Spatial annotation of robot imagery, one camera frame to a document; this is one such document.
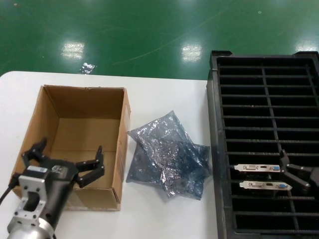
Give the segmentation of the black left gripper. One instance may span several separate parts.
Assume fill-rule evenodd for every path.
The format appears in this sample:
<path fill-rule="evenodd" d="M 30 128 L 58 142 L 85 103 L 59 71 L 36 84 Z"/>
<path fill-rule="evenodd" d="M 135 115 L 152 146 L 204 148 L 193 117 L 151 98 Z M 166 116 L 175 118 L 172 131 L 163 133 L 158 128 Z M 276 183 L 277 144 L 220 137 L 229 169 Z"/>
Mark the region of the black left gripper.
<path fill-rule="evenodd" d="M 56 225 L 75 182 L 79 185 L 79 188 L 84 188 L 104 176 L 104 155 L 102 153 L 102 146 L 100 145 L 94 160 L 74 164 L 70 161 L 47 157 L 43 153 L 46 145 L 47 138 L 43 137 L 41 141 L 33 144 L 21 156 L 25 169 L 31 166 L 30 161 L 35 160 L 39 163 L 39 167 L 49 170 L 47 178 L 49 182 L 45 183 L 47 200 L 40 217 L 51 225 Z M 78 175 L 78 173 L 87 171 L 88 173 L 83 176 Z"/>

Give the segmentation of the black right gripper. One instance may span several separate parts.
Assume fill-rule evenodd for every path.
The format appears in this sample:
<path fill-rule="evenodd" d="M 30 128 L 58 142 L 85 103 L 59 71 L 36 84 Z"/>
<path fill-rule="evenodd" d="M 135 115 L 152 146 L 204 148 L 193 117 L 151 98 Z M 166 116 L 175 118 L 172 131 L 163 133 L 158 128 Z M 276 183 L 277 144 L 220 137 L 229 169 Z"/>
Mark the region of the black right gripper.
<path fill-rule="evenodd" d="M 280 179 L 301 192 L 319 187 L 319 168 L 299 166 L 290 163 L 285 150 L 280 152 Z"/>

